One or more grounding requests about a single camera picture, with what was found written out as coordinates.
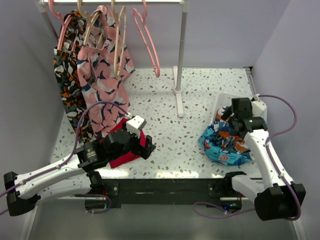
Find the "beige wooden hanger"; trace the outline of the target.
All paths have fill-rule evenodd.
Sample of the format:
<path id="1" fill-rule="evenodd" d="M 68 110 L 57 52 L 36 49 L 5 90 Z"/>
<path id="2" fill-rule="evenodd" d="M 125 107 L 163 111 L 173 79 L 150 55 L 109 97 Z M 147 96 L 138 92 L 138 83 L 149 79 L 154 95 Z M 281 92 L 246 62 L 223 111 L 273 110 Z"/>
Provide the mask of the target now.
<path id="1" fill-rule="evenodd" d="M 115 0 L 111 1 L 111 10 L 115 19 L 116 32 L 113 56 L 113 70 L 114 76 L 118 79 L 121 73 L 121 66 L 124 58 L 124 51 L 126 46 L 126 33 L 127 33 L 127 11 L 123 6 L 120 13 L 116 11 Z"/>

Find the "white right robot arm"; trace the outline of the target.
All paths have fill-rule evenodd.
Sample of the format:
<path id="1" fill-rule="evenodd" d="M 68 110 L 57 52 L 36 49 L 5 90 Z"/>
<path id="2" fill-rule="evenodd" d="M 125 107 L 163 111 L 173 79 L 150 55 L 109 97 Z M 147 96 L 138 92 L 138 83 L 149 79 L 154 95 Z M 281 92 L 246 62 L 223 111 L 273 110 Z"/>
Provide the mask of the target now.
<path id="1" fill-rule="evenodd" d="M 247 197 L 262 221 L 295 221 L 301 216 L 306 190 L 303 184 L 295 183 L 282 165 L 271 142 L 273 136 L 261 116 L 265 109 L 260 95 L 231 99 L 231 105 L 222 118 L 250 149 L 263 183 L 255 182 L 243 172 L 230 172 L 225 176 L 222 189 L 230 197 L 237 193 Z"/>

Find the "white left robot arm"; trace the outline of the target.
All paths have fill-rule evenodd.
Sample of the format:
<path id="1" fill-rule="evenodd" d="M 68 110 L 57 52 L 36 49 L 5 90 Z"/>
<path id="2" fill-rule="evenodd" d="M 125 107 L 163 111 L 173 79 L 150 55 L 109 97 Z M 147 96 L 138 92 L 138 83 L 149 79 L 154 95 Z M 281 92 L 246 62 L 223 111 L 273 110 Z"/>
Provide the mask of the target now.
<path id="1" fill-rule="evenodd" d="M 146 160 L 155 148 L 151 136 L 118 129 L 38 170 L 24 174 L 10 171 L 3 176 L 7 212 L 20 216 L 48 200 L 69 195 L 103 198 L 107 191 L 99 169 L 107 165 L 115 168 L 135 158 Z"/>

